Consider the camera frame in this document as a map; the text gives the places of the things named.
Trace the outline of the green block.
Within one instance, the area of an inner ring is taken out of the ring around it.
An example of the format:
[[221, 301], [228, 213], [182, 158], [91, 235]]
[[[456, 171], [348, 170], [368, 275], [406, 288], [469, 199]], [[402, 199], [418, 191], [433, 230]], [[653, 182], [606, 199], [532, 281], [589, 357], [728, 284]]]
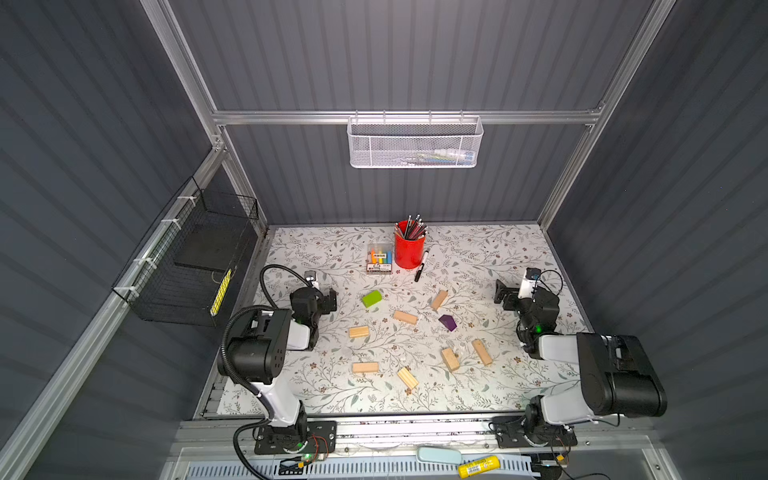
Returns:
[[376, 305], [377, 303], [381, 302], [383, 300], [383, 295], [380, 291], [374, 290], [366, 295], [364, 295], [361, 299], [363, 306], [366, 309], [371, 308], [372, 306]]

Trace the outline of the purple block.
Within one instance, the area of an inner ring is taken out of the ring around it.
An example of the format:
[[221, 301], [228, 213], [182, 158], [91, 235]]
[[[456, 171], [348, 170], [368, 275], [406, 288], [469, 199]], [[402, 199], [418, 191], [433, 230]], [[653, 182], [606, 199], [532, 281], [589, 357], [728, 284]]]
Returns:
[[453, 332], [457, 328], [457, 323], [452, 315], [444, 314], [438, 318], [438, 321], [450, 332]]

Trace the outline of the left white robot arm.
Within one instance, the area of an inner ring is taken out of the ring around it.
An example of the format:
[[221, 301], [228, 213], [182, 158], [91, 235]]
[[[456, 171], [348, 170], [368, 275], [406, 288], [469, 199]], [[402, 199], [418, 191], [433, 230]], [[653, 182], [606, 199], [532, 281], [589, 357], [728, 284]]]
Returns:
[[302, 287], [290, 294], [291, 307], [252, 305], [234, 313], [225, 327], [217, 369], [254, 395], [269, 427], [300, 431], [306, 421], [302, 401], [283, 374], [287, 353], [311, 351], [319, 339], [319, 321], [337, 310], [337, 292]]

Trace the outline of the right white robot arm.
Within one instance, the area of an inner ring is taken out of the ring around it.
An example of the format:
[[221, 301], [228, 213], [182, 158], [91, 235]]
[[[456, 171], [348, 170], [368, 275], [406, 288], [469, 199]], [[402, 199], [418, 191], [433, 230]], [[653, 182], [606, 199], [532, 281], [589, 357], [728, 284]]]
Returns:
[[558, 333], [559, 295], [539, 274], [524, 278], [517, 287], [498, 280], [493, 301], [517, 314], [515, 332], [529, 357], [578, 367], [575, 387], [529, 401], [516, 434], [530, 445], [574, 446], [575, 425], [666, 412], [666, 392], [640, 340], [631, 335]]

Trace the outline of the ridged wood block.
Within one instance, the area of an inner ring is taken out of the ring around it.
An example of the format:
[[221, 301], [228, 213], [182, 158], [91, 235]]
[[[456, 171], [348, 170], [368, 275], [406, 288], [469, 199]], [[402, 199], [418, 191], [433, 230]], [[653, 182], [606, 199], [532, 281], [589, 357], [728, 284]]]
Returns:
[[397, 372], [397, 376], [406, 385], [407, 389], [413, 390], [419, 385], [419, 381], [408, 367], [401, 368]]

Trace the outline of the clear box coloured chalks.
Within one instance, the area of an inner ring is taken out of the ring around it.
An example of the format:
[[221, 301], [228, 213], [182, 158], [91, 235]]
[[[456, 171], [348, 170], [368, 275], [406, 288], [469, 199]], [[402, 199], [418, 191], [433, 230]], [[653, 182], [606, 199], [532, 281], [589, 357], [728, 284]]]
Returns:
[[365, 271], [368, 274], [391, 274], [394, 265], [394, 244], [371, 243], [367, 247]]

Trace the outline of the yellow ruler in basket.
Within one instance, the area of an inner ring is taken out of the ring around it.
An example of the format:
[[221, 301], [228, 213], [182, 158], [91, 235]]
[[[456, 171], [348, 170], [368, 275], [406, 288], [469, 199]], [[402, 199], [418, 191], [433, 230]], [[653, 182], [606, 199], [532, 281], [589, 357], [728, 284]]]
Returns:
[[216, 317], [219, 314], [221, 306], [225, 300], [227, 290], [229, 288], [229, 284], [232, 279], [232, 274], [233, 274], [233, 270], [228, 269], [225, 275], [222, 277], [221, 281], [219, 282], [219, 288], [216, 292], [214, 300], [209, 309], [209, 314], [211, 317]]

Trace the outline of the black marker pen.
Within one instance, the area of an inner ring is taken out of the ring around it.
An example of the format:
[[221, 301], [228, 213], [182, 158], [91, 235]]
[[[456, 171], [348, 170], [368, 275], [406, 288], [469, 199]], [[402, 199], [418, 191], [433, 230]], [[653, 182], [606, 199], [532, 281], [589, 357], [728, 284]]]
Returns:
[[427, 261], [427, 259], [428, 259], [428, 257], [429, 257], [429, 253], [430, 253], [430, 250], [429, 250], [429, 249], [426, 249], [426, 250], [423, 252], [423, 255], [422, 255], [422, 258], [421, 258], [421, 263], [420, 263], [420, 265], [418, 266], [418, 268], [417, 268], [417, 270], [416, 270], [416, 273], [415, 273], [415, 276], [414, 276], [414, 282], [419, 282], [419, 281], [420, 281], [420, 278], [421, 278], [421, 276], [422, 276], [422, 273], [423, 273], [423, 270], [424, 270], [424, 267], [425, 267], [426, 261]]

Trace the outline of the red pencil cup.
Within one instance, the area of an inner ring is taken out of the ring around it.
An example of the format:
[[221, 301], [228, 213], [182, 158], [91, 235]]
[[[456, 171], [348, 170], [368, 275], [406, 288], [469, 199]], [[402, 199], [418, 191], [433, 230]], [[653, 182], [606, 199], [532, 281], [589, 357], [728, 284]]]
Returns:
[[425, 238], [407, 239], [405, 237], [407, 227], [408, 222], [406, 220], [398, 222], [395, 227], [394, 262], [401, 269], [413, 270], [422, 263]]

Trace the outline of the yellow glue stick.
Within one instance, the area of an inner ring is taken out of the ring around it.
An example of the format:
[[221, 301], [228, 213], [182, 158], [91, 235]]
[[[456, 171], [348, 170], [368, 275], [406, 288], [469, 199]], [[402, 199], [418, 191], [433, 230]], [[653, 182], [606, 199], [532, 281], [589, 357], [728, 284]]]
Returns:
[[461, 464], [458, 467], [458, 474], [461, 479], [467, 479], [481, 473], [497, 470], [501, 468], [501, 461], [495, 455], [473, 460], [469, 463]]

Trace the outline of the light blue eraser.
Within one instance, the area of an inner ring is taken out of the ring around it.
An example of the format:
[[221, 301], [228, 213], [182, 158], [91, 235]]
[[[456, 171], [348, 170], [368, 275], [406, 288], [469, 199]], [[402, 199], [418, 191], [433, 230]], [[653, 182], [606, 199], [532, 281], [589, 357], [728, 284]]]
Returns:
[[424, 463], [458, 466], [463, 462], [463, 455], [460, 451], [435, 446], [419, 446], [416, 450], [416, 457]]

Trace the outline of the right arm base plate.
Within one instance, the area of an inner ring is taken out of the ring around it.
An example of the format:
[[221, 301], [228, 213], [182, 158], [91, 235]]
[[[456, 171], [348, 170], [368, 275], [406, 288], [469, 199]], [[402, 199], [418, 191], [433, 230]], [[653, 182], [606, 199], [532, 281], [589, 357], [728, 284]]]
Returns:
[[488, 428], [495, 436], [500, 448], [531, 447], [575, 447], [578, 439], [575, 432], [561, 425], [535, 424], [523, 416], [497, 416]]

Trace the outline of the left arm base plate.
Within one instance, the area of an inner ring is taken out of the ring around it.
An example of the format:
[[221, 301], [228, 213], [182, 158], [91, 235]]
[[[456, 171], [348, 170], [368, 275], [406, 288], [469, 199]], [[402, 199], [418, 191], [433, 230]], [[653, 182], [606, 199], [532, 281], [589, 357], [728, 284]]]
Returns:
[[255, 433], [256, 455], [329, 454], [335, 451], [338, 423], [299, 422], [290, 427], [259, 427]]

